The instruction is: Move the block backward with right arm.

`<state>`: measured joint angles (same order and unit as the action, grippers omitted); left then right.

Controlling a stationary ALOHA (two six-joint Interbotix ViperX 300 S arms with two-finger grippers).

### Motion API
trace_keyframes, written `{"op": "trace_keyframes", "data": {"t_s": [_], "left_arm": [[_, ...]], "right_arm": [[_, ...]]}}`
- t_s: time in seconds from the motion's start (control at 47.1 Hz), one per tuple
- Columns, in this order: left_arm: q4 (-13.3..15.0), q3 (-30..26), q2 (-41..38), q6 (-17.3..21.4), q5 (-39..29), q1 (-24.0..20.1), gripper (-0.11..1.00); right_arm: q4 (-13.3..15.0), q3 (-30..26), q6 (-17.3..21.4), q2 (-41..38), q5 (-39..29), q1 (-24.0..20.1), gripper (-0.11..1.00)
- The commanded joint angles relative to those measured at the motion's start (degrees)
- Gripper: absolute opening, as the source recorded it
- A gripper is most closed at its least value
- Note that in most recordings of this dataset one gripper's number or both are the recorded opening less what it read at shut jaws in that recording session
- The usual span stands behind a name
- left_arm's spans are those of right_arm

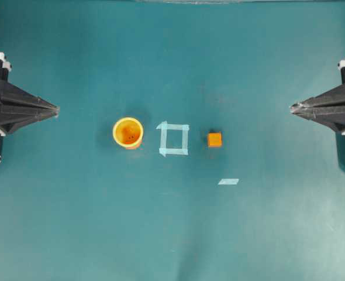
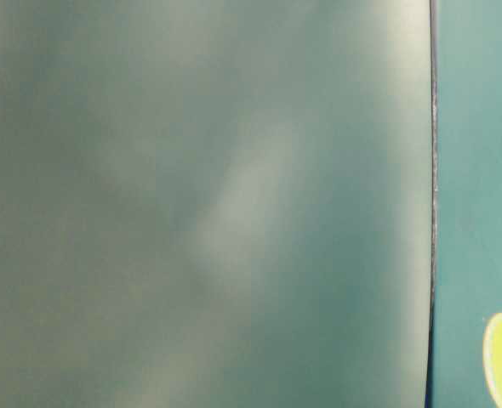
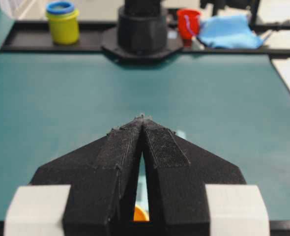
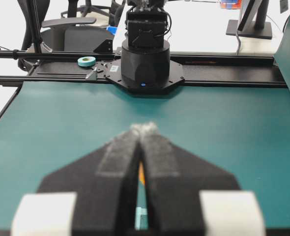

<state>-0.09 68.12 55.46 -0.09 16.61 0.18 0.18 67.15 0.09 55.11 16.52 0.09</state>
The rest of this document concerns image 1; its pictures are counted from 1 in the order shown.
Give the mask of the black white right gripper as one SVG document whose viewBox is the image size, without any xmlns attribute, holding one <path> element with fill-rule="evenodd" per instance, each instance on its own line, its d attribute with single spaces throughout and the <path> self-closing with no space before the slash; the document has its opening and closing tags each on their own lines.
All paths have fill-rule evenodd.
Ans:
<svg viewBox="0 0 345 281">
<path fill-rule="evenodd" d="M 342 85 L 291 105 L 290 112 L 324 125 L 345 137 L 345 59 L 338 63 L 338 68 Z"/>
</svg>

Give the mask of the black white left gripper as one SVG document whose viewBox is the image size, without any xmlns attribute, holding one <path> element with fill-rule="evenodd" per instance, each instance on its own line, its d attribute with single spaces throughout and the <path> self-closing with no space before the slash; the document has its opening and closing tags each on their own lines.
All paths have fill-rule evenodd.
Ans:
<svg viewBox="0 0 345 281">
<path fill-rule="evenodd" d="M 5 61 L 4 54 L 0 53 L 0 162 L 5 135 L 35 122 L 55 117 L 60 110 L 43 98 L 31 95 L 7 82 L 10 69 L 10 63 Z M 6 105 L 6 102 L 28 107 Z"/>
</svg>

